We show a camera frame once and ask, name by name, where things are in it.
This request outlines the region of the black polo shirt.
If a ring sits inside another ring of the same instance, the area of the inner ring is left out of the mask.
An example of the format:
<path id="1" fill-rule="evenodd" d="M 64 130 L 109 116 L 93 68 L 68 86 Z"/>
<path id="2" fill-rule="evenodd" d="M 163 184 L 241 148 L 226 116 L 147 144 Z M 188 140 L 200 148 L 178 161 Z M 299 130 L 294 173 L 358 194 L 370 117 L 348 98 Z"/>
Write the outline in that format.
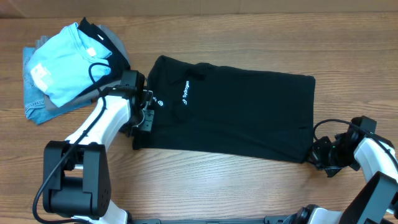
<path id="1" fill-rule="evenodd" d="M 160 56 L 148 134 L 134 149 L 182 149 L 302 163 L 313 142 L 315 79 Z"/>

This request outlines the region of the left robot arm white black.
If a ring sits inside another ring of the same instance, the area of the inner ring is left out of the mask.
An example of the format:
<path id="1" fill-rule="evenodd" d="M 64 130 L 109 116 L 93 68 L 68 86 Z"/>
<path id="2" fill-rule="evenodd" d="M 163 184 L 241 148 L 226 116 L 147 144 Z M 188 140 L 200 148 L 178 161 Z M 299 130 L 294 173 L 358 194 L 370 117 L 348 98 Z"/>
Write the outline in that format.
<path id="1" fill-rule="evenodd" d="M 132 223 L 131 214 L 111 200 L 107 150 L 119 131 L 149 132 L 153 92 L 138 87 L 106 87 L 88 119 L 64 141 L 44 149 L 43 184 L 34 199 L 61 223 Z"/>

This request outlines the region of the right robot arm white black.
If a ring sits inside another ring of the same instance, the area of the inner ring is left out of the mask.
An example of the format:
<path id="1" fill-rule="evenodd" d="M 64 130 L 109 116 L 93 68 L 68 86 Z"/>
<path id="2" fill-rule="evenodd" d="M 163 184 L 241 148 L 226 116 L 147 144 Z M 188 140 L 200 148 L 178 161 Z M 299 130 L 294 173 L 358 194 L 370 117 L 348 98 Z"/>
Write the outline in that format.
<path id="1" fill-rule="evenodd" d="M 316 139 L 308 161 L 333 177 L 341 169 L 362 170 L 366 185 L 343 212 L 317 205 L 302 207 L 284 223 L 385 223 L 384 215 L 397 215 L 397 159 L 393 144 L 376 134 L 377 123 L 366 116 L 348 122 L 345 133 Z"/>

